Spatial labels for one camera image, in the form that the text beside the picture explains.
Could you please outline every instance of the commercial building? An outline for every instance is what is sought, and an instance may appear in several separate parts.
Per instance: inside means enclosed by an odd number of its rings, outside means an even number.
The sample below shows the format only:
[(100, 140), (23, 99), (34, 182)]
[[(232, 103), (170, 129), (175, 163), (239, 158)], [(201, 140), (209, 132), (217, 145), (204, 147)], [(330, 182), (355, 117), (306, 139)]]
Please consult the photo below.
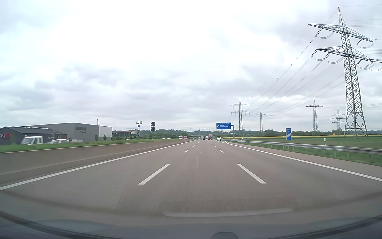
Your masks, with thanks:
[(50, 128), (3, 127), (0, 129), (0, 145), (20, 144), (24, 137), (42, 136), (44, 143), (53, 139), (66, 139), (67, 134)]
[(112, 127), (101, 125), (90, 125), (82, 123), (60, 123), (46, 125), (29, 125), (29, 127), (51, 128), (67, 134), (67, 139), (72, 137), (72, 142), (95, 142), (95, 135), (98, 136), (98, 141), (103, 141), (104, 134), (107, 136), (107, 141), (112, 135)]
[(138, 131), (134, 131), (134, 130), (114, 130), (113, 131), (113, 136), (114, 137), (125, 137), (125, 136), (136, 136), (136, 137), (139, 137), (139, 133)]

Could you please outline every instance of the car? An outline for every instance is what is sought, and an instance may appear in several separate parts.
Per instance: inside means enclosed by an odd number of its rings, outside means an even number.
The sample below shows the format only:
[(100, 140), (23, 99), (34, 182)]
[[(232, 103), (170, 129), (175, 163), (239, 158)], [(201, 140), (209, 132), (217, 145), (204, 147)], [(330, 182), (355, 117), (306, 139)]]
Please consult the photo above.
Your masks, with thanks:
[(51, 140), (50, 144), (67, 144), (67, 143), (70, 143), (69, 140), (67, 139), (54, 139), (54, 140)]

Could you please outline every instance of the dark gray building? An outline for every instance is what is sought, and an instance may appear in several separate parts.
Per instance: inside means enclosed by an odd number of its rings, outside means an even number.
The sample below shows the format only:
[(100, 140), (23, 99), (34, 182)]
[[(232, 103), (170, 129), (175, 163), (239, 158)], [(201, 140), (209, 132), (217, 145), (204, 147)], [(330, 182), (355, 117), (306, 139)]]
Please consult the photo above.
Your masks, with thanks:
[(98, 136), (98, 141), (103, 141), (104, 134), (106, 134), (107, 141), (109, 141), (112, 135), (112, 128), (109, 126), (90, 125), (74, 122), (46, 125), (29, 125), (29, 127), (45, 127), (64, 132), (67, 134), (67, 139), (72, 137), (73, 142), (95, 142), (95, 135)]
[(54, 139), (66, 139), (67, 134), (50, 128), (3, 127), (0, 129), (0, 145), (20, 144), (24, 137), (42, 136), (44, 143)]

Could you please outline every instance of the tall signboard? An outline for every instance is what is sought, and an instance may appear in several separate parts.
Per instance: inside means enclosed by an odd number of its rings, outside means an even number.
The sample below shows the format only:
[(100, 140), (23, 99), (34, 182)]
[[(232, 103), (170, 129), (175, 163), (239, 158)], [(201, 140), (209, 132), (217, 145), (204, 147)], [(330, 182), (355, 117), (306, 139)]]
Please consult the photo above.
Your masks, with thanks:
[(286, 129), (287, 140), (291, 140), (291, 128)]

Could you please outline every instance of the store sign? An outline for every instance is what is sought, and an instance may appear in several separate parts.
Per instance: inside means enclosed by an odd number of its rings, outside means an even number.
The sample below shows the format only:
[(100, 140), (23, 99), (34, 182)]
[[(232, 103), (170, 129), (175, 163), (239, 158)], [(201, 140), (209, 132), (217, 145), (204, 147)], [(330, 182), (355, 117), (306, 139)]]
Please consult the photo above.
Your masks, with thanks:
[(81, 133), (86, 133), (86, 127), (77, 126), (76, 130), (79, 130)]
[(0, 133), (0, 138), (9, 139), (12, 133)]

